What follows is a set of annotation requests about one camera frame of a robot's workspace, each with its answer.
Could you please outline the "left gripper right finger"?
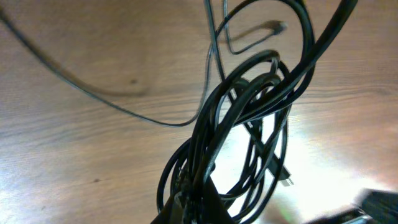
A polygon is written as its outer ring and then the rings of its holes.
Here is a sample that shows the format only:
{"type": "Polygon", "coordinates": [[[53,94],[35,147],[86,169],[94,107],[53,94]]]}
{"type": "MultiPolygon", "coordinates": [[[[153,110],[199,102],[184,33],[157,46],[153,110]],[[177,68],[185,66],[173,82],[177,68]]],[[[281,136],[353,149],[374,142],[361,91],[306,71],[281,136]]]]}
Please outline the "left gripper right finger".
{"type": "Polygon", "coordinates": [[[201,223],[205,224],[235,224],[221,197],[209,177],[200,190],[201,193],[201,223]]]}

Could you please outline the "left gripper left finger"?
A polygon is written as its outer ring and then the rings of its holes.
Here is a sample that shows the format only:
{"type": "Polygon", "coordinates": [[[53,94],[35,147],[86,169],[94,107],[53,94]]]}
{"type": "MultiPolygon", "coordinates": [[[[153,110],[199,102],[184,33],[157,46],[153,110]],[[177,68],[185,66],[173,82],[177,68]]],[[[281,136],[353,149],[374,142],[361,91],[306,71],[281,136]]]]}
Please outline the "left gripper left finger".
{"type": "Polygon", "coordinates": [[[192,224],[192,185],[182,184],[150,224],[192,224]]]}

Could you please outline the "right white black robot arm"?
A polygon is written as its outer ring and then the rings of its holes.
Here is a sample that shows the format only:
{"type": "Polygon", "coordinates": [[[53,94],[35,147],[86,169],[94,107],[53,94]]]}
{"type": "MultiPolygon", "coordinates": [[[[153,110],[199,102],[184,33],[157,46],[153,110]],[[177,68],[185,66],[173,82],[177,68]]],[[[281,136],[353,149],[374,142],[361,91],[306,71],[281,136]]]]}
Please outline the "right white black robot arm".
{"type": "Polygon", "coordinates": [[[397,192],[365,189],[351,209],[307,224],[397,224],[397,192]]]}

